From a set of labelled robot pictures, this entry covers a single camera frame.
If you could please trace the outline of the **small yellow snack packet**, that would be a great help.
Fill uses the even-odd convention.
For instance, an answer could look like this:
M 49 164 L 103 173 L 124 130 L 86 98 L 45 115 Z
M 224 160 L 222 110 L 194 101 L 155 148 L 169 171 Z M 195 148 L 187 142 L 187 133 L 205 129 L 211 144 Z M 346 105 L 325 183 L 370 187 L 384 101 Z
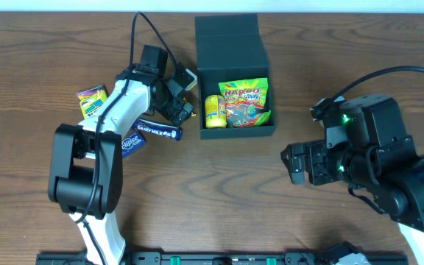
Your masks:
M 184 97 L 183 100 L 185 102 L 183 109 L 186 112 L 187 118 L 195 117 L 196 113 L 194 112 L 194 106 L 187 100 L 187 98 Z

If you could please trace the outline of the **yellow sour candy canister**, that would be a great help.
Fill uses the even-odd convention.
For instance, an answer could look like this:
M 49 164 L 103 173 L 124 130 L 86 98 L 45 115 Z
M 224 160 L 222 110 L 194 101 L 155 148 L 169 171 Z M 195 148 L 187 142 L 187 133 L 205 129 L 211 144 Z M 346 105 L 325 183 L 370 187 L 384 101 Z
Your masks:
M 211 95 L 205 99 L 205 126 L 207 129 L 226 128 L 227 114 L 222 95 Z

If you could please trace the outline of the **green Pretz snack box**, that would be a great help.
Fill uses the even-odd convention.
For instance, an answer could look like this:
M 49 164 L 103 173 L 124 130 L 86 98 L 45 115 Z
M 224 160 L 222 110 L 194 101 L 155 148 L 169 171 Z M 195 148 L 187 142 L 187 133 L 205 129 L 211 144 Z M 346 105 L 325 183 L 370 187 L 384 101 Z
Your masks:
M 105 85 L 97 85 L 76 94 L 84 119 L 92 116 L 107 100 L 107 89 Z

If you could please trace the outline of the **black gift box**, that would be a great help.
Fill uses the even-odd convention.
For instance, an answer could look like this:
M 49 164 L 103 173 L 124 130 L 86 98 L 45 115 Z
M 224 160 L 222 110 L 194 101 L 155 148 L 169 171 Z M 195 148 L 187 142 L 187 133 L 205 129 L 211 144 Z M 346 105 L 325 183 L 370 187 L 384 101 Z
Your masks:
M 264 105 L 271 115 L 259 127 L 208 129 L 205 100 L 219 94 L 219 83 L 269 77 L 269 62 L 259 35 L 256 14 L 197 16 L 194 19 L 199 86 L 200 138 L 225 139 L 271 136 L 276 130 L 273 91 Z

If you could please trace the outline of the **green Haribo gummy bag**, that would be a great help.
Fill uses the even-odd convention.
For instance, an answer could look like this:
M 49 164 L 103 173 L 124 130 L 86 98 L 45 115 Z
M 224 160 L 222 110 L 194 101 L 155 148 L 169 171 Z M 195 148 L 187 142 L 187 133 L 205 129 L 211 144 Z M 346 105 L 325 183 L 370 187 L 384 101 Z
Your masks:
M 267 123 L 272 114 L 265 108 L 268 88 L 266 77 L 220 82 L 228 127 L 259 127 Z

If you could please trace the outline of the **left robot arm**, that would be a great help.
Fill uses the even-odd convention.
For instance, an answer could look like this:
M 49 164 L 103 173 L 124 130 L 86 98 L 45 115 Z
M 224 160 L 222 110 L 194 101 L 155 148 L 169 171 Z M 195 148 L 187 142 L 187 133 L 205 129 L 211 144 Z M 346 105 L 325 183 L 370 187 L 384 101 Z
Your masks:
M 170 77 L 165 75 L 168 62 L 174 67 Z M 38 264 L 124 264 L 127 244 L 115 212 L 123 186 L 121 142 L 149 110 L 179 127 L 193 112 L 181 95 L 196 83 L 168 47 L 145 45 L 140 62 L 116 77 L 111 95 L 94 114 L 55 130 L 48 196 L 75 221 L 87 250 L 39 255 Z

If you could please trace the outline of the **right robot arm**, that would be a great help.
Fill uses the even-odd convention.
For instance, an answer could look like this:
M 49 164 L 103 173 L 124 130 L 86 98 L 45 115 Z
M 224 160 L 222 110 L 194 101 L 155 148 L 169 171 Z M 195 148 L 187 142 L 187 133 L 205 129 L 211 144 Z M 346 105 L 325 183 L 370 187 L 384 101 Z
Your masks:
M 289 144 L 280 154 L 295 185 L 342 181 L 349 194 L 398 223 L 419 264 L 424 264 L 424 155 L 417 154 L 397 102 L 383 94 L 336 101 L 311 109 L 325 131 L 320 140 Z

